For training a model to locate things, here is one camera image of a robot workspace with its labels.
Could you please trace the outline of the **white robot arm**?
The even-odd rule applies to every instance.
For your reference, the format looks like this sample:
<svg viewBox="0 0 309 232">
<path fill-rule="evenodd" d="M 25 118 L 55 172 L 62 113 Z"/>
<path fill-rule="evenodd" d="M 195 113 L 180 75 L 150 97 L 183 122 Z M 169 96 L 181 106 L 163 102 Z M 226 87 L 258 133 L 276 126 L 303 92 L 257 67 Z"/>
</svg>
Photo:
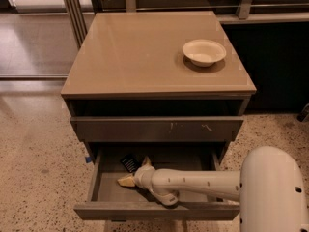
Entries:
<svg viewBox="0 0 309 232">
<path fill-rule="evenodd" d="M 145 189 L 165 206 L 176 204 L 181 190 L 237 201 L 240 232 L 309 231 L 301 170 L 288 153 L 275 147 L 251 150 L 239 171 L 156 169 L 144 159 L 118 184 Z"/>
</svg>

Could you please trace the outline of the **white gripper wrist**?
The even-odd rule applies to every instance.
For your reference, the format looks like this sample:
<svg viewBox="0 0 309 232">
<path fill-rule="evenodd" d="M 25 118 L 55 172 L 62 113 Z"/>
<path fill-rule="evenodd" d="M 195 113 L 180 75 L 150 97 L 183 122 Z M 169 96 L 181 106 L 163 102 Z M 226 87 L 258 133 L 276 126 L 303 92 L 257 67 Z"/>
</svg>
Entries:
<svg viewBox="0 0 309 232">
<path fill-rule="evenodd" d="M 145 156 L 140 167 L 135 174 L 128 174 L 117 180 L 121 187 L 133 188 L 135 185 L 141 189 L 151 191 L 153 189 L 152 177 L 155 174 L 155 168 L 152 167 L 151 160 Z"/>
</svg>

